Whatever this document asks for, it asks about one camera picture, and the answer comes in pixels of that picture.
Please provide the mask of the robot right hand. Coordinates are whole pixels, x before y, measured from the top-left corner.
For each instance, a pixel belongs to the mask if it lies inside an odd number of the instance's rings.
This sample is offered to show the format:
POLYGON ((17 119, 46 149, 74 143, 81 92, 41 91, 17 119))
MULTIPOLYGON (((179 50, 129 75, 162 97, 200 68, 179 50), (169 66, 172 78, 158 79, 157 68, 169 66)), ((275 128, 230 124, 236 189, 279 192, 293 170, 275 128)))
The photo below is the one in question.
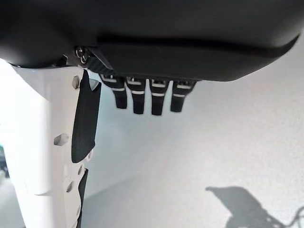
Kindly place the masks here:
POLYGON ((234 81, 276 61, 304 27, 301 0, 3 0, 0 114, 27 228, 79 228, 101 88, 116 107, 162 114, 202 80, 234 81))

